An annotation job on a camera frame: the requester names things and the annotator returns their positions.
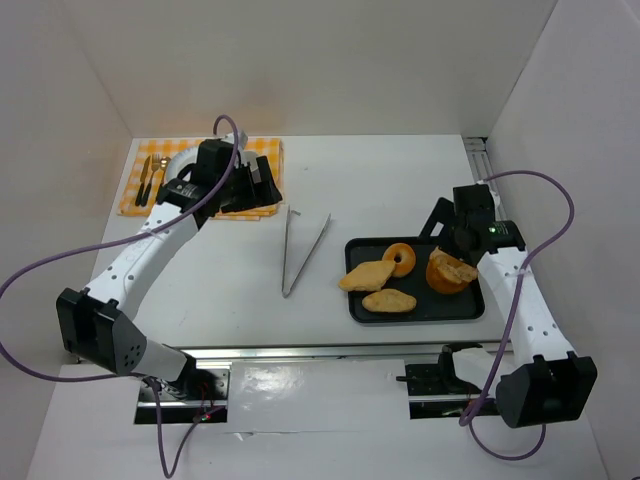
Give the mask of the triangular bread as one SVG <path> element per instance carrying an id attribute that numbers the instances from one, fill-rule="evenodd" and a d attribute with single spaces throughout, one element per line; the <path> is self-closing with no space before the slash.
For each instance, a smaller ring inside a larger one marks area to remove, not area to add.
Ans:
<path id="1" fill-rule="evenodd" d="M 368 261 L 359 264 L 338 283 L 345 292 L 380 291 L 392 276 L 395 262 L 392 260 Z"/>

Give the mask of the metal tongs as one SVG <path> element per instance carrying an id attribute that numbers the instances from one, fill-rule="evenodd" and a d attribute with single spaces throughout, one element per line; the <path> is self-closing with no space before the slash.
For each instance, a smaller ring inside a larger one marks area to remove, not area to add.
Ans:
<path id="1" fill-rule="evenodd" d="M 326 236 L 332 216 L 324 212 L 303 216 L 290 205 L 285 209 L 280 293 L 286 299 L 294 291 Z"/>

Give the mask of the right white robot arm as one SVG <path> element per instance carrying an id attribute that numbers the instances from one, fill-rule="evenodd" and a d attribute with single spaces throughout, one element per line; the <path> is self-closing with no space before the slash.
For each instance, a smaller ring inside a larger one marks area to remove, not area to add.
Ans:
<path id="1" fill-rule="evenodd" d="M 443 295 L 482 281 L 505 325 L 498 351 L 471 344 L 444 347 L 447 374 L 480 389 L 511 428 L 578 419 L 597 378 L 554 320 L 530 268 L 530 254 L 512 221 L 496 218 L 486 184 L 456 187 L 436 203 L 426 225 L 442 229 L 426 267 L 429 287 Z"/>

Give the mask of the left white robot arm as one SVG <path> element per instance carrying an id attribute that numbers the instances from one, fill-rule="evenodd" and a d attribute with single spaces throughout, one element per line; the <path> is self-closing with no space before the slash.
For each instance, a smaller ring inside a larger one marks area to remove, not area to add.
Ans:
<path id="1" fill-rule="evenodd" d="M 59 295 L 65 349 L 118 376 L 153 377 L 178 398 L 213 388 L 211 372 L 199 369 L 191 355 L 147 338 L 134 318 L 166 265 L 207 220 L 281 199 L 266 156 L 235 149 L 227 139 L 201 142 L 195 161 L 159 187 L 142 239 L 82 290 Z"/>

